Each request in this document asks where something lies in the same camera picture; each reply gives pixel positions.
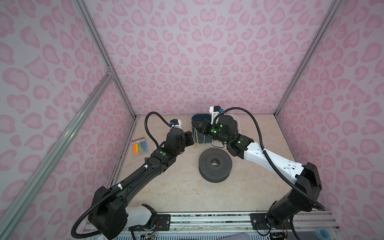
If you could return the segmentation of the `dark teal plastic tray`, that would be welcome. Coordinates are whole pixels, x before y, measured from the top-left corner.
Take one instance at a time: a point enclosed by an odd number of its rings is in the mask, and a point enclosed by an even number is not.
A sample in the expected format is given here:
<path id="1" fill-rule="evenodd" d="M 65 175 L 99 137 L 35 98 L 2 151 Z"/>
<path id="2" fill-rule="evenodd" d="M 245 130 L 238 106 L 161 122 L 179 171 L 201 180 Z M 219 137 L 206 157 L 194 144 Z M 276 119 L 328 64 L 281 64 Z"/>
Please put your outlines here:
<path id="1" fill-rule="evenodd" d="M 198 135 L 196 133 L 195 120 L 200 120 L 200 119 L 207 119 L 207 120 L 211 121 L 211 115 L 210 114 L 196 114 L 196 115 L 192 116 L 191 124 L 192 124 L 192 133 L 193 133 L 194 141 L 195 141 L 195 143 L 197 143 L 199 145 L 212 143 L 213 140 L 210 137 L 207 137 L 204 140 L 198 140 L 197 139 Z"/>

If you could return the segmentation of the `black perforated cable spool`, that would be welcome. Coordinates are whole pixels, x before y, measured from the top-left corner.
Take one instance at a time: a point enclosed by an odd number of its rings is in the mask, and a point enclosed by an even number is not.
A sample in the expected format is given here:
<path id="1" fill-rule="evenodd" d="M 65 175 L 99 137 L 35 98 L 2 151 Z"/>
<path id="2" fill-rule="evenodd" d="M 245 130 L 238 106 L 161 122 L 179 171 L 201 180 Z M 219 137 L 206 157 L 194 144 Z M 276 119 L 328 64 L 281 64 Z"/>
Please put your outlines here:
<path id="1" fill-rule="evenodd" d="M 210 183 L 225 181 L 232 170 L 233 162 L 230 155 L 221 149 L 210 148 L 199 157 L 199 172 Z"/>

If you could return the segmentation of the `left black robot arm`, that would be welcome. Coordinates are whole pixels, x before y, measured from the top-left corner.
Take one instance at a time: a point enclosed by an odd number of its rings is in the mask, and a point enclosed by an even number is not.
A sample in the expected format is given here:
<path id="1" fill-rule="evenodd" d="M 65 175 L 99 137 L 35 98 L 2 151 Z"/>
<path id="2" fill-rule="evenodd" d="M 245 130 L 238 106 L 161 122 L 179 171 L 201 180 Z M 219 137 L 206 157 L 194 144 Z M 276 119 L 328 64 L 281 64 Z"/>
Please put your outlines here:
<path id="1" fill-rule="evenodd" d="M 71 229 L 74 239 L 102 234 L 112 240 L 125 228 L 154 228 L 157 212 L 152 207 L 143 204 L 130 211 L 126 208 L 139 191 L 174 164 L 177 156 L 186 147 L 194 144 L 192 132 L 183 131 L 181 120 L 173 119 L 166 125 L 170 127 L 166 140 L 156 145 L 156 149 L 145 158 L 142 166 L 110 188 L 101 187 L 95 192 L 92 205 L 76 220 Z"/>

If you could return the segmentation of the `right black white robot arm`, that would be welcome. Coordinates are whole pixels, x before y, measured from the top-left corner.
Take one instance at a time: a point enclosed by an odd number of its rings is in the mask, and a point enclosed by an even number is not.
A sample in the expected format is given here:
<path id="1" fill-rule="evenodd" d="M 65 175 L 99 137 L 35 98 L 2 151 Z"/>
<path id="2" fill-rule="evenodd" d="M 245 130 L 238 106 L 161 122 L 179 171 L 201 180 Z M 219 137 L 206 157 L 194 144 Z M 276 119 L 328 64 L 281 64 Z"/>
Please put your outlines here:
<path id="1" fill-rule="evenodd" d="M 325 206 L 318 201 L 322 190 L 318 168 L 311 163 L 303 165 L 290 161 L 267 150 L 255 117 L 251 119 L 256 126 L 259 141 L 255 142 L 242 135 L 237 121 L 227 114 L 230 111 L 232 108 L 223 110 L 220 106 L 212 106 L 211 119 L 192 120 L 192 126 L 200 134 L 222 143 L 232 156 L 264 167 L 291 187 L 286 195 L 272 203 L 265 215 L 265 225 L 277 229 L 286 221 L 292 222 L 293 216 L 301 211 L 325 211 Z"/>

